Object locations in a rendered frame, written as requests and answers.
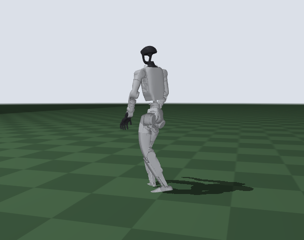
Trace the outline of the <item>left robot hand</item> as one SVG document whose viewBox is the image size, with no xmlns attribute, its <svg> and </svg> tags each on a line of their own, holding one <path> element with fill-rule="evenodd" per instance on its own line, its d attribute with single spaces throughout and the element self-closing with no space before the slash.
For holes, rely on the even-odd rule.
<svg viewBox="0 0 304 240">
<path fill-rule="evenodd" d="M 126 127 L 127 127 L 127 129 L 128 129 L 128 122 L 130 121 L 130 125 L 132 125 L 132 123 L 131 123 L 131 118 L 132 117 L 128 117 L 128 112 L 126 112 L 126 114 L 125 114 L 125 117 L 122 119 L 122 121 L 121 121 L 121 123 L 120 123 L 120 129 L 125 129 L 126 130 L 126 128 L 125 128 L 125 125 L 126 125 Z M 124 125 L 124 128 L 123 128 L 123 125 Z M 122 126 L 122 127 L 121 127 Z"/>
</svg>

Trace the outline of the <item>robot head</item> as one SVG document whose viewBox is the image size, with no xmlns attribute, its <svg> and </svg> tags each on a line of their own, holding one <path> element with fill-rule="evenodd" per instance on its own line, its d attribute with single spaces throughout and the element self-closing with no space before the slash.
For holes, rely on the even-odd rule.
<svg viewBox="0 0 304 240">
<path fill-rule="evenodd" d="M 158 68 L 153 61 L 151 61 L 151 57 L 153 54 L 157 53 L 157 50 L 153 46 L 146 46 L 141 51 L 143 62 L 148 65 L 148 67 Z M 145 61 L 144 56 L 149 56 L 149 60 Z"/>
</svg>

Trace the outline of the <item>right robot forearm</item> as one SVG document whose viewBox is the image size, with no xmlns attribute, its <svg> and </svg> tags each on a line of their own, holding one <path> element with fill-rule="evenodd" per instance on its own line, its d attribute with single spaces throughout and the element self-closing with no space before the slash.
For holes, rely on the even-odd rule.
<svg viewBox="0 0 304 240">
<path fill-rule="evenodd" d="M 166 97 L 164 97 L 163 99 L 161 99 L 161 100 L 158 100 L 158 104 L 160 104 L 160 109 L 162 108 L 162 106 L 163 106 L 163 104 L 164 104 L 164 102 L 166 102 L 166 99 L 167 99 L 167 96 Z"/>
</svg>

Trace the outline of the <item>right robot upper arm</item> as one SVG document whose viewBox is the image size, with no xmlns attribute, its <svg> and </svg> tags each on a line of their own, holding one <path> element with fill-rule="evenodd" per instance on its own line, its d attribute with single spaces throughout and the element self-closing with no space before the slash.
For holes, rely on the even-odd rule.
<svg viewBox="0 0 304 240">
<path fill-rule="evenodd" d="M 165 69 L 162 69 L 162 70 L 163 70 L 163 74 L 164 74 L 164 89 L 165 89 L 164 97 L 166 97 L 169 94 L 168 81 L 167 81 L 168 72 Z"/>
</svg>

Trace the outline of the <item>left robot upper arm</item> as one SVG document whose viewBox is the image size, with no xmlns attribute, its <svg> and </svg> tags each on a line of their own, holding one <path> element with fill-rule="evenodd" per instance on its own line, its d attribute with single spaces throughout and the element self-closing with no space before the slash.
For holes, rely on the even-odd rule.
<svg viewBox="0 0 304 240">
<path fill-rule="evenodd" d="M 137 99 L 139 96 L 138 89 L 140 87 L 142 78 L 145 77 L 146 75 L 146 69 L 140 69 L 134 72 L 134 79 L 133 79 L 133 84 L 132 84 L 132 91 L 131 91 L 131 98 Z"/>
</svg>

